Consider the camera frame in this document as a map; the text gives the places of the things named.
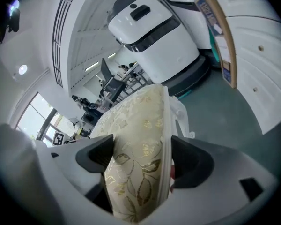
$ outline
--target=ceiling light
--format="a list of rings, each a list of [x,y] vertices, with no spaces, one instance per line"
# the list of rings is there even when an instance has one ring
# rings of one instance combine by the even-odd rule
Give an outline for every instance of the ceiling light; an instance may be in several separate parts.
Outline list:
[[[85,72],[93,68],[95,65],[99,64],[99,62],[96,62],[95,64],[89,66],[87,69],[85,69]]]
[[[20,66],[20,68],[19,68],[19,74],[20,75],[23,75],[23,74],[25,74],[27,72],[27,65],[22,65],[22,66]]]
[[[113,57],[114,55],[116,55],[116,52],[115,52],[114,54],[110,55],[110,56],[108,57],[108,59],[111,58],[111,57]]]

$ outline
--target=linear light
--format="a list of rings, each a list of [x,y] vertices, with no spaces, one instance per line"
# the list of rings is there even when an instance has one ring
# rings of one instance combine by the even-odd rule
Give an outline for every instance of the linear light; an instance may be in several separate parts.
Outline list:
[[[107,59],[113,57],[114,55],[116,55],[116,52],[114,54],[110,55]]]
[[[94,67],[95,65],[97,65],[98,63],[99,63],[99,62],[96,62],[95,64],[89,66],[87,69],[85,69],[85,72],[88,71],[88,70],[90,70],[91,68],[93,68],[93,67]]]

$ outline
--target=round ceiling light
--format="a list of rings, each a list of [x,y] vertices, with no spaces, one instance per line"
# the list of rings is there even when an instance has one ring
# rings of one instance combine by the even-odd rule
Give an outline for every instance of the round ceiling light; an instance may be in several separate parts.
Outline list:
[[[20,68],[19,68],[19,74],[20,75],[23,75],[24,73],[26,73],[27,72],[27,65],[22,65],[22,66],[20,66]]]

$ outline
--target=window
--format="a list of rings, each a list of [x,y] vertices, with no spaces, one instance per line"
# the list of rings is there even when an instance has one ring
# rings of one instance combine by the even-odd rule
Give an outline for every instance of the window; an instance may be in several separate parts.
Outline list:
[[[52,146],[56,131],[71,137],[78,129],[58,114],[39,93],[32,99],[16,126],[16,130],[26,133],[31,139],[43,141],[48,147]]]

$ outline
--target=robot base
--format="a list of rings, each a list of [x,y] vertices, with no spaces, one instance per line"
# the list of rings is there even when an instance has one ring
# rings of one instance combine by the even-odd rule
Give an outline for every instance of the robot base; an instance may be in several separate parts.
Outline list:
[[[208,60],[203,56],[199,56],[181,72],[163,82],[162,85],[168,87],[169,96],[180,97],[204,79],[209,74],[209,71]]]

